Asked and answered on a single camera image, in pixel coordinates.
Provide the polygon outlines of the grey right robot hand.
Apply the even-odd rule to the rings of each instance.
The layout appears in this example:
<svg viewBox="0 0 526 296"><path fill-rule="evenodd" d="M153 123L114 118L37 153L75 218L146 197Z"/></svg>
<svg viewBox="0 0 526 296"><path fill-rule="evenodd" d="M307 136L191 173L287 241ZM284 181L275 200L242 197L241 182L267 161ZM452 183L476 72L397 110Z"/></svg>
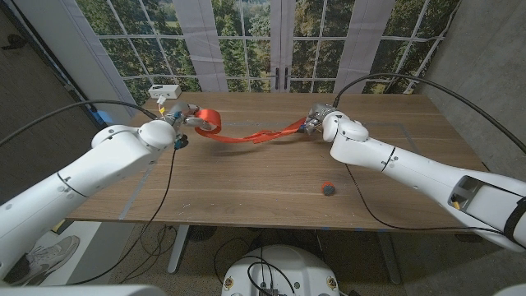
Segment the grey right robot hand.
<svg viewBox="0 0 526 296"><path fill-rule="evenodd" d="M336 110L337 108L329 104L313 104L303 124L304 132L307 134L312 134L318 127L322 125L324 119L330 113L333 113Z"/></svg>

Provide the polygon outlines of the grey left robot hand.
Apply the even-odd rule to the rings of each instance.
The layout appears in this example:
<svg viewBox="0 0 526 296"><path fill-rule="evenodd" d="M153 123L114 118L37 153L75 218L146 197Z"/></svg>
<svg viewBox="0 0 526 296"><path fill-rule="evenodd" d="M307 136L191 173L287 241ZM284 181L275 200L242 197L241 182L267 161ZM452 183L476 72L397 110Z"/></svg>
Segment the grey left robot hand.
<svg viewBox="0 0 526 296"><path fill-rule="evenodd" d="M198 127L205 131L211 131L212 125L204 119L197 117L199 111L201 111L201 108L195 104L178 102L164 115L164 121L172 125L174 128L186 125L189 127Z"/></svg>

